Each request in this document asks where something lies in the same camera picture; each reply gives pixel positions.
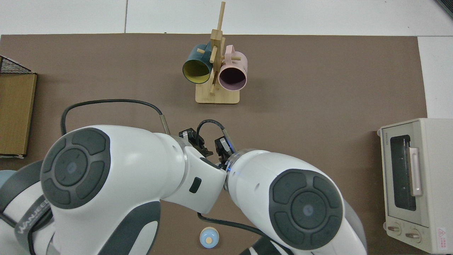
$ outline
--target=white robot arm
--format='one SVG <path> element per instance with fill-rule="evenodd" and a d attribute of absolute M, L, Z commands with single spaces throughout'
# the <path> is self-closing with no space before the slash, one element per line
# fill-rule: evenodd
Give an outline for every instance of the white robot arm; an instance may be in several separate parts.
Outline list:
<path fill-rule="evenodd" d="M 233 153 L 226 140 L 218 167 L 167 134 L 111 125 L 65 134 L 44 161 L 0 184 L 0 255 L 145 255 L 160 200 L 208 213 L 223 187 L 287 254 L 366 255 L 363 229 L 351 227 L 327 175 L 284 154 Z"/>

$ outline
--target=mug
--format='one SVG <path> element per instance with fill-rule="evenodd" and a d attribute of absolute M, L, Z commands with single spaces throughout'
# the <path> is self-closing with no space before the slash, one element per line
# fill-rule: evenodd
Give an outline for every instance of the mug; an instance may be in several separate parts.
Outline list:
<path fill-rule="evenodd" d="M 234 51 L 233 45 L 225 50 L 225 62 L 220 67 L 219 84 L 226 90 L 240 90 L 247 84 L 247 58 L 239 51 Z"/>
<path fill-rule="evenodd" d="M 212 70 L 212 63 L 209 62 L 211 52 L 211 42 L 199 44 L 192 49 L 183 65 L 183 74 L 187 80 L 196 84 L 209 80 Z"/>

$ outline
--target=gray circular joint cover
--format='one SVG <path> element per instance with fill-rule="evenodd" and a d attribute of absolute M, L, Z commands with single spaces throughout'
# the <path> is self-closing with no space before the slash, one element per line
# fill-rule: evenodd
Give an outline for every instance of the gray circular joint cover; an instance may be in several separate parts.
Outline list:
<path fill-rule="evenodd" d="M 103 131 L 87 127 L 65 134 L 41 167 L 45 197 L 63 209 L 88 203 L 106 182 L 110 162 L 110 139 Z"/>
<path fill-rule="evenodd" d="M 270 185 L 269 216 L 285 243 L 300 250 L 315 250 L 337 234 L 343 219 L 342 199 L 324 175 L 288 169 Z"/>

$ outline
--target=black button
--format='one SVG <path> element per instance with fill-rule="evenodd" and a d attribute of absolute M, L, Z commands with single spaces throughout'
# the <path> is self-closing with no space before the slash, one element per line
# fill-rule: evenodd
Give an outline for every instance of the black button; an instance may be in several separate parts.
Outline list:
<path fill-rule="evenodd" d="M 96 188 L 104 172 L 104 162 L 96 161 L 91 163 L 88 169 L 87 177 L 76 188 L 77 197 L 86 198 Z"/>
<path fill-rule="evenodd" d="M 87 157 L 79 149 L 70 149 L 55 162 L 55 178 L 64 186 L 72 186 L 82 179 L 87 171 Z"/>
<path fill-rule="evenodd" d="M 68 191 L 61 190 L 55 186 L 52 179 L 43 182 L 43 191 L 46 198 L 52 203 L 57 202 L 63 205 L 69 205 L 71 198 Z"/>
<path fill-rule="evenodd" d="M 305 235 L 294 228 L 286 212 L 276 212 L 274 217 L 280 233 L 288 238 L 288 240 L 298 245 L 304 242 Z"/>
<path fill-rule="evenodd" d="M 198 177 L 195 177 L 192 182 L 192 186 L 190 187 L 189 191 L 192 193 L 197 193 L 198 188 L 201 185 L 201 179 Z"/>
<path fill-rule="evenodd" d="M 64 138 L 59 139 L 54 145 L 52 145 L 46 157 L 44 158 L 44 162 L 41 167 L 41 171 L 43 173 L 47 173 L 48 171 L 50 171 L 50 169 L 52 169 L 52 163 L 55 160 L 55 157 L 61 150 L 64 149 L 65 146 L 66 139 Z"/>
<path fill-rule="evenodd" d="M 106 148 L 106 139 L 91 129 L 76 131 L 72 143 L 85 147 L 90 155 L 100 153 Z"/>
<path fill-rule="evenodd" d="M 341 225 L 341 219 L 336 216 L 330 216 L 327 224 L 318 232 L 312 234 L 311 244 L 316 247 L 326 245 L 332 240 L 338 232 Z"/>
<path fill-rule="evenodd" d="M 298 189 L 305 188 L 307 180 L 303 173 L 288 172 L 274 184 L 272 198 L 280 204 L 288 204 L 291 195 Z"/>
<path fill-rule="evenodd" d="M 291 216 L 301 228 L 314 229 L 326 218 L 326 210 L 326 204 L 319 195 L 303 192 L 294 198 Z"/>
<path fill-rule="evenodd" d="M 331 208 L 338 208 L 341 206 L 340 194 L 337 192 L 337 189 L 332 183 L 315 176 L 313 178 L 313 187 L 321 191 L 326 196 Z"/>

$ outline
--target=oven handle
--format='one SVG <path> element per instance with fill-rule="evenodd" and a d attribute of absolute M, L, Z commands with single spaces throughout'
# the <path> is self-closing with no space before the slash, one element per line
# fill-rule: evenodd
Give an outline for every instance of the oven handle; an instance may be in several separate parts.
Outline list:
<path fill-rule="evenodd" d="M 409 155 L 409 182 L 410 194 L 412 196 L 423 195 L 422 185 L 420 180 L 420 164 L 418 148 L 407 148 Z"/>

